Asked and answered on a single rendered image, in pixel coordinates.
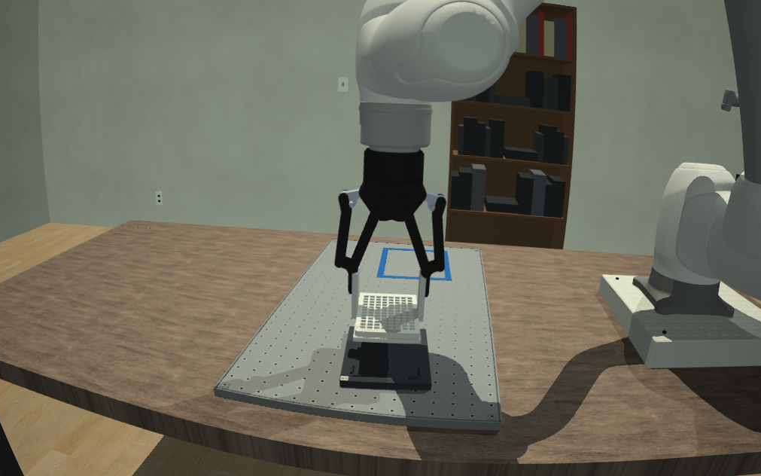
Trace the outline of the blue tape outline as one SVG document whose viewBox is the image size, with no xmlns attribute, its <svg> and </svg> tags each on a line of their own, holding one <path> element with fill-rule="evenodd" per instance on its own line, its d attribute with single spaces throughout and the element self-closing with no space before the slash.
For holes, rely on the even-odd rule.
<svg viewBox="0 0 761 476">
<path fill-rule="evenodd" d="M 419 279 L 419 277 L 413 277 L 413 276 L 383 276 L 383 270 L 385 270 L 385 263 L 388 255 L 388 250 L 404 250 L 404 251 L 415 251 L 414 249 L 393 249 L 393 248 L 383 248 L 382 250 L 382 257 L 379 264 L 379 269 L 377 273 L 377 277 L 382 278 L 396 278 L 396 279 Z M 445 280 L 445 281 L 452 281 L 451 278 L 451 272 L 449 268 L 449 259 L 447 251 L 444 251 L 444 259 L 445 259 L 445 278 L 430 278 L 430 280 Z"/>
</svg>

